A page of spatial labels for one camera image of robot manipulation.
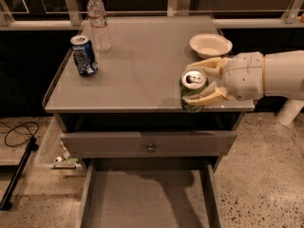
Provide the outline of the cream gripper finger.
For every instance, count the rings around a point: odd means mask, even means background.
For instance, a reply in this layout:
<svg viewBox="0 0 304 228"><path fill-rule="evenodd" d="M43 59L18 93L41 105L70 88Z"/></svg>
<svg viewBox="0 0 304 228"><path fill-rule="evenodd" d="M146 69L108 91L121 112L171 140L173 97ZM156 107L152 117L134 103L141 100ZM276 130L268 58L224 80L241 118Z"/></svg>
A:
<svg viewBox="0 0 304 228"><path fill-rule="evenodd" d="M216 105L231 99L232 94L228 89L224 86L218 86L216 82L210 84L201 93L183 97L186 103L195 106Z"/></svg>
<svg viewBox="0 0 304 228"><path fill-rule="evenodd" d="M187 69L199 68L206 75L220 79L223 68L227 65L228 58L214 57L188 65Z"/></svg>

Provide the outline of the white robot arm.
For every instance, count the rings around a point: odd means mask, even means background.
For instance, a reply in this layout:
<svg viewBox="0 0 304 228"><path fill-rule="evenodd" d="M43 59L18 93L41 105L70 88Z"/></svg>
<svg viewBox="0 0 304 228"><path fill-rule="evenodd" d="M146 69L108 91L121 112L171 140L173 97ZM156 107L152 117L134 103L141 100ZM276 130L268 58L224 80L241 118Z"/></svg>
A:
<svg viewBox="0 0 304 228"><path fill-rule="evenodd" d="M245 52L228 58L211 58L186 67L197 68L221 80L202 92L182 99L195 106L216 105L236 99L259 100L263 96L280 96L304 100L304 51L288 51L263 55Z"/></svg>

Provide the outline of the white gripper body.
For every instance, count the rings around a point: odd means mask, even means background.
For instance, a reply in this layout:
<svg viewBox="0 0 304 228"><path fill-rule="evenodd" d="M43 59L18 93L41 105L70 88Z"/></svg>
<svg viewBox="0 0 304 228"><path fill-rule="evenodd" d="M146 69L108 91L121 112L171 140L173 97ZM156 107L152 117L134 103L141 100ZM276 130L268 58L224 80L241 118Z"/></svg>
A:
<svg viewBox="0 0 304 228"><path fill-rule="evenodd" d="M239 53L224 67L223 85L239 101L260 99L263 63L264 56L260 52Z"/></svg>

